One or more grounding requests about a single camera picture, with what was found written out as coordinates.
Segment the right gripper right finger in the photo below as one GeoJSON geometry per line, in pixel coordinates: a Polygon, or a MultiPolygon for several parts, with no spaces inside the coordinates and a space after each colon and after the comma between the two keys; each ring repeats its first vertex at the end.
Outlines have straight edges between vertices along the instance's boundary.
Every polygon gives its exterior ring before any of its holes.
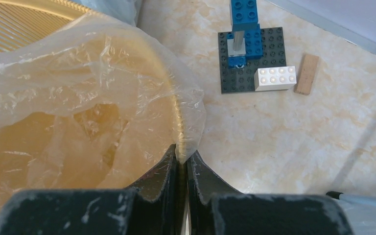
{"type": "Polygon", "coordinates": [[[195,152],[187,161],[193,235],[351,235],[344,211],[319,195],[246,194],[195,152]]]}

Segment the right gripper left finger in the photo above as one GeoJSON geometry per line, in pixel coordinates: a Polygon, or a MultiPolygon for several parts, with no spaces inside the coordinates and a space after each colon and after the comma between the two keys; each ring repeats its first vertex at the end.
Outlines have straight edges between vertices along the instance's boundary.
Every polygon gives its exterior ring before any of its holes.
{"type": "Polygon", "coordinates": [[[172,235],[175,148],[125,188],[18,192],[0,211],[0,235],[172,235]]]}

